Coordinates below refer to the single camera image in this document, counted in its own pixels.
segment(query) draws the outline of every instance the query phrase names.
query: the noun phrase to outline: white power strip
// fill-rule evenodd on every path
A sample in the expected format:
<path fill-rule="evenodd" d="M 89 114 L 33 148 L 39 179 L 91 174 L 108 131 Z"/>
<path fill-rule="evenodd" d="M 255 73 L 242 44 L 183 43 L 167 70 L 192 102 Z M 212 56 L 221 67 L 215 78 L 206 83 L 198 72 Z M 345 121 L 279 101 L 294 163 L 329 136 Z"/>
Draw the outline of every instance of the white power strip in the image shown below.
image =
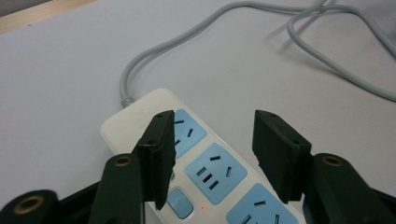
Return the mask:
<path fill-rule="evenodd" d="M 101 134 L 114 154 L 130 153 L 151 119 L 175 111 L 177 161 L 163 223 L 305 223 L 292 206 L 172 92 L 158 89 L 106 120 Z"/>

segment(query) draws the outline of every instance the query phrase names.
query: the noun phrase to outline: wooden floor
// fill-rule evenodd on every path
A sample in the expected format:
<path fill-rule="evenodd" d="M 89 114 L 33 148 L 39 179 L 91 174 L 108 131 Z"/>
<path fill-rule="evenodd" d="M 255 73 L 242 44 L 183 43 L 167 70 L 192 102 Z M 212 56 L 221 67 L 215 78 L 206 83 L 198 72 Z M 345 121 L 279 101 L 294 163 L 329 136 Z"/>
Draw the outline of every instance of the wooden floor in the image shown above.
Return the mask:
<path fill-rule="evenodd" d="M 0 35 L 57 16 L 95 0 L 52 0 L 0 17 Z"/>

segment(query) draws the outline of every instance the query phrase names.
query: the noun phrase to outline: screw hole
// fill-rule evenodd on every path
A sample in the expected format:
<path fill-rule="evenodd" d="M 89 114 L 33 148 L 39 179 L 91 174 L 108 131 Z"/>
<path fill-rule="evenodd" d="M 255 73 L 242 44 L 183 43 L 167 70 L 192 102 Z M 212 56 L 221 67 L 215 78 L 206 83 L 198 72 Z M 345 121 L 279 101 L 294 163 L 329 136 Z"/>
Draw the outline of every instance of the screw hole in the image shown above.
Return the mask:
<path fill-rule="evenodd" d="M 335 157 L 323 157 L 323 162 L 331 166 L 342 166 L 343 163 Z"/>
<path fill-rule="evenodd" d="M 17 215 L 28 214 L 35 211 L 44 202 L 44 197 L 41 195 L 35 195 L 22 200 L 14 208 L 14 213 Z"/>
<path fill-rule="evenodd" d="M 114 161 L 114 165 L 116 166 L 126 166 L 131 163 L 131 158 L 129 157 L 119 157 Z"/>

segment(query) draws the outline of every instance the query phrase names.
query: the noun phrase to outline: white table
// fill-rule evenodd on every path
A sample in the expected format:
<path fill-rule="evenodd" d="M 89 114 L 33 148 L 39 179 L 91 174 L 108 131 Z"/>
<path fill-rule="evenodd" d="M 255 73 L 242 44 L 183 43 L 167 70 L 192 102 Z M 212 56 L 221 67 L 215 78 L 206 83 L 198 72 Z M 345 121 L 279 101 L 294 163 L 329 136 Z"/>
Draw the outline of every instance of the white table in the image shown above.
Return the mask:
<path fill-rule="evenodd" d="M 99 0 L 0 35 L 0 205 L 33 189 L 53 189 L 62 199 L 98 181 L 112 156 L 99 129 L 121 110 L 124 66 L 230 2 Z M 336 2 L 363 8 L 396 42 L 395 1 Z M 251 8 L 228 12 L 142 67 L 131 93 L 173 91 L 257 171 L 254 110 L 271 111 L 313 144 L 313 154 L 349 160 L 372 188 L 396 196 L 396 104 L 299 49 L 285 30 L 289 17 Z M 360 19 L 331 13 L 308 23 L 304 40 L 396 91 L 395 60 Z M 159 223 L 149 208 L 147 217 Z"/>

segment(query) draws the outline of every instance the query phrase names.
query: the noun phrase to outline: blue switch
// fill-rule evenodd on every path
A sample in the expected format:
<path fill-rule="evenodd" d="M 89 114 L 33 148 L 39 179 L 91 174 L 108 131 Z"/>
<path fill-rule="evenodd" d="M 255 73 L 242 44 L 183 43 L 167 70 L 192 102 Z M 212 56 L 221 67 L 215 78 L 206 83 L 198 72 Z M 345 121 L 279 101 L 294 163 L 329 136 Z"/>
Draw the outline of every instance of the blue switch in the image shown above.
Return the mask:
<path fill-rule="evenodd" d="M 192 212 L 192 204 L 180 189 L 176 189 L 170 193 L 167 201 L 180 219 L 186 218 Z"/>

